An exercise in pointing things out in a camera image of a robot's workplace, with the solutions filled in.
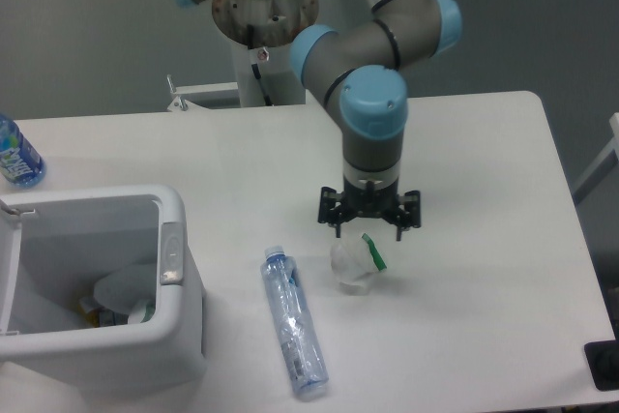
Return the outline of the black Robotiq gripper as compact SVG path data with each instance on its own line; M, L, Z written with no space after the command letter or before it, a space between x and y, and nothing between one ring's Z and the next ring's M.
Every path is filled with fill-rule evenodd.
M398 181L380 188L369 182L363 188L343 178L343 192L322 187L317 221L328 224L341 237L341 226L356 218L381 218L396 229L396 240L411 228L421 227L421 193L398 194Z

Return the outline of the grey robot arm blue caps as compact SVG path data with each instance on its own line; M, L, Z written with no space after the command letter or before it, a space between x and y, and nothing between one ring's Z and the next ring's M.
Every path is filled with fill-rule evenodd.
M408 115L400 70L459 41L455 0L368 0L371 20L345 33L318 23L318 0L175 1L211 4L242 106L312 96L339 127L343 188L322 189L319 222L381 219L401 232L421 225L420 194L398 189Z

